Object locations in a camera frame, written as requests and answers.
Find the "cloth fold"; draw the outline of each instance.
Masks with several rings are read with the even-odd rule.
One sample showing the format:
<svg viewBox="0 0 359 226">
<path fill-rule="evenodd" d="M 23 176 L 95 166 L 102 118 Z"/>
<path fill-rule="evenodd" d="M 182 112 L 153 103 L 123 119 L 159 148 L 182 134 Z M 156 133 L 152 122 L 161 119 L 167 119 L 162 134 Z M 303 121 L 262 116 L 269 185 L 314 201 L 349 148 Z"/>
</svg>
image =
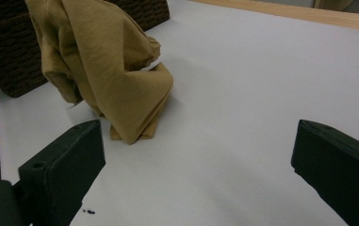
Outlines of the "cloth fold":
<svg viewBox="0 0 359 226">
<path fill-rule="evenodd" d="M 132 144 L 154 136 L 173 79 L 160 44 L 119 7 L 102 0 L 25 0 L 41 48 L 41 69 L 69 103 L 85 100 Z"/>
</svg>

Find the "crumpled cloth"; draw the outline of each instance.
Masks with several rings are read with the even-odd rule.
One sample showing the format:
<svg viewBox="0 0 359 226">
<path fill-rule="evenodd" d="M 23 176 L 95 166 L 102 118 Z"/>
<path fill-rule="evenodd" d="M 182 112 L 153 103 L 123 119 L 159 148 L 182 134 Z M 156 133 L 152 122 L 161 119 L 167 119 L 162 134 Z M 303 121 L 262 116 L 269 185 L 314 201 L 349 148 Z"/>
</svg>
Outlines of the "crumpled cloth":
<svg viewBox="0 0 359 226">
<path fill-rule="evenodd" d="M 154 136 L 173 79 L 160 44 L 102 0 L 25 0 L 41 48 L 41 70 L 66 102 L 85 100 L 128 144 Z"/>
</svg>

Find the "white tabletop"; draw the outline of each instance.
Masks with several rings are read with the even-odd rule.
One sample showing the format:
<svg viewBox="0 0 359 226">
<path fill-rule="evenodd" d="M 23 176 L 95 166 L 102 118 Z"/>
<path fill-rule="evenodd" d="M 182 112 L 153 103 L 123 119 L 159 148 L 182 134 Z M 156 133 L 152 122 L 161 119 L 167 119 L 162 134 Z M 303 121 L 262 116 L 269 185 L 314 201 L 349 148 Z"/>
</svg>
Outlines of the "white tabletop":
<svg viewBox="0 0 359 226">
<path fill-rule="evenodd" d="M 359 139 L 359 31 L 183 0 L 148 31 L 174 77 L 155 138 L 108 138 L 72 225 L 346 225 L 290 165 L 300 119 Z M 82 121 L 50 84 L 0 92 L 2 178 Z"/>
</svg>

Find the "wooden edge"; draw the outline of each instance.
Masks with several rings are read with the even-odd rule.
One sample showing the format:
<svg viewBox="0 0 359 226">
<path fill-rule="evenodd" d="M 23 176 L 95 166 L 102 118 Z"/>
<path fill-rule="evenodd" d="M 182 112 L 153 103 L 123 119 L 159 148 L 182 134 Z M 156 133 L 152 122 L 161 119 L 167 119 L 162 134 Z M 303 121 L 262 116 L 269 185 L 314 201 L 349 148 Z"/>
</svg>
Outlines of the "wooden edge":
<svg viewBox="0 0 359 226">
<path fill-rule="evenodd" d="M 220 7 L 238 8 L 248 11 L 262 12 L 275 16 L 300 19 L 322 24 L 331 24 L 359 30 L 359 14 L 324 10 L 318 8 L 302 8 L 281 4 L 265 3 L 250 0 L 190 0 Z"/>
</svg>

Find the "wicker basket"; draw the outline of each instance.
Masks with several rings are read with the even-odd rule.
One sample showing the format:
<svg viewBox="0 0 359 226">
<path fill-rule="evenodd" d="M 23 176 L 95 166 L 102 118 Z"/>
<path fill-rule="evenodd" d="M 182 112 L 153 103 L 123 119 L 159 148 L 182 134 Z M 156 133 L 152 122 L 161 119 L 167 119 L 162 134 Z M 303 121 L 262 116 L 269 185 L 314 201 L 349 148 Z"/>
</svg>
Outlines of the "wicker basket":
<svg viewBox="0 0 359 226">
<path fill-rule="evenodd" d="M 166 0 L 107 0 L 128 13 L 143 30 L 170 18 Z M 41 50 L 24 0 L 0 0 L 0 89 L 19 97 L 46 83 Z"/>
</svg>

